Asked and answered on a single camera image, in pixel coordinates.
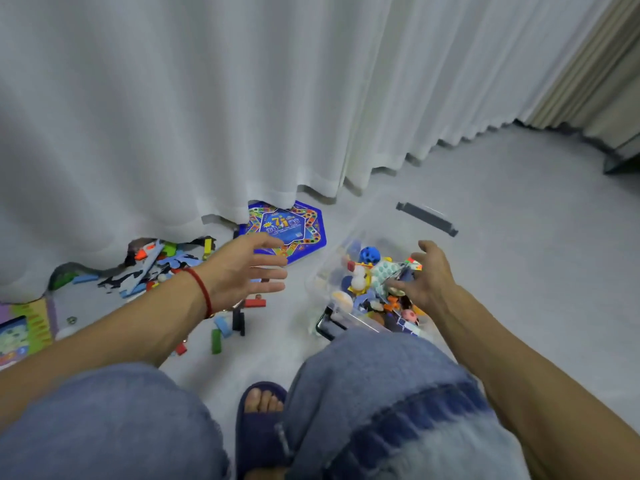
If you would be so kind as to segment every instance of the person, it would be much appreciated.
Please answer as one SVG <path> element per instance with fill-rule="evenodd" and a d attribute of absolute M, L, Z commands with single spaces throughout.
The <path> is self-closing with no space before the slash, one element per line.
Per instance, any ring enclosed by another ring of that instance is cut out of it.
<path fill-rule="evenodd" d="M 247 235 L 197 266 L 213 311 L 283 290 L 286 259 L 254 254 L 281 245 Z M 238 478 L 640 478 L 638 434 L 459 286 L 436 244 L 419 247 L 422 272 L 393 284 L 466 369 L 427 340 L 347 331 L 288 392 L 244 393 Z M 0 372 L 3 478 L 228 477 L 209 411 L 156 369 L 206 314 L 197 280 L 179 273 Z"/>

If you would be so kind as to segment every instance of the person's left hand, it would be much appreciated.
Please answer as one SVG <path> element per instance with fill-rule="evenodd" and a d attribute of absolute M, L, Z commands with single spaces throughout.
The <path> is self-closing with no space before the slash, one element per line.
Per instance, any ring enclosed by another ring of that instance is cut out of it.
<path fill-rule="evenodd" d="M 247 295 L 273 293 L 284 290 L 283 282 L 251 280 L 283 280 L 287 270 L 260 266 L 286 266 L 287 258 L 267 254 L 254 254 L 256 249 L 274 249 L 284 243 L 266 232 L 242 235 L 215 251 L 196 271 L 211 297 L 213 312 L 231 308 Z"/>

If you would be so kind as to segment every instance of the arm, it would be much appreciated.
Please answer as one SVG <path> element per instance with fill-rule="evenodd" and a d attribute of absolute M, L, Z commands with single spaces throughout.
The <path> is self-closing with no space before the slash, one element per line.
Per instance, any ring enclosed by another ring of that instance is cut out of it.
<path fill-rule="evenodd" d="M 284 289 L 285 257 L 253 254 L 282 241 L 265 234 L 239 237 L 195 268 L 209 290 L 214 312 L 252 293 Z M 69 377 L 120 362 L 160 366 L 172 350 L 205 318 L 207 305 L 193 276 L 180 273 L 98 322 L 0 372 L 0 431 L 20 417 L 27 405 Z"/>
<path fill-rule="evenodd" d="M 412 258 L 423 272 L 400 287 L 429 314 L 458 361 L 482 380 L 501 421 L 520 440 L 532 475 L 640 478 L 640 436 L 458 286 L 435 243 L 419 245 L 425 253 Z"/>

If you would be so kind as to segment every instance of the hand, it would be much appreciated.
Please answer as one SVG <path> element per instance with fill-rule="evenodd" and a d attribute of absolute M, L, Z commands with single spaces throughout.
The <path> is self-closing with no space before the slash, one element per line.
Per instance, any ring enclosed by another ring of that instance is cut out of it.
<path fill-rule="evenodd" d="M 283 245 L 281 240 L 265 232 L 245 234 L 226 243 L 198 266 L 197 272 L 209 290 L 213 312 L 231 308 L 250 294 L 284 290 L 283 282 L 268 280 L 283 280 L 287 277 L 287 270 L 260 266 L 286 266 L 287 258 L 253 253 L 256 249 L 274 249 Z M 251 282 L 258 278 L 264 281 Z"/>
<path fill-rule="evenodd" d="M 447 300 L 457 289 L 449 261 L 444 252 L 433 241 L 418 241 L 423 253 L 411 254 L 422 265 L 415 272 L 414 281 L 388 280 L 387 286 L 404 291 L 412 303 L 431 317 L 442 316 L 447 309 Z"/>

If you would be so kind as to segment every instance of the foot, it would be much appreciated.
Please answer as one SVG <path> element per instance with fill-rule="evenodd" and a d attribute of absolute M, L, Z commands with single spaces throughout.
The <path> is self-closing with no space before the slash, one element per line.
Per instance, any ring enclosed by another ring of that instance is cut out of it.
<path fill-rule="evenodd" d="M 244 401 L 245 413 L 272 413 L 282 411 L 284 404 L 270 391 L 261 391 L 254 387 Z"/>
<path fill-rule="evenodd" d="M 282 411 L 284 404 L 270 391 L 253 388 L 244 401 L 245 413 L 270 413 Z M 256 468 L 244 476 L 244 480 L 280 480 L 284 478 L 286 468 Z"/>

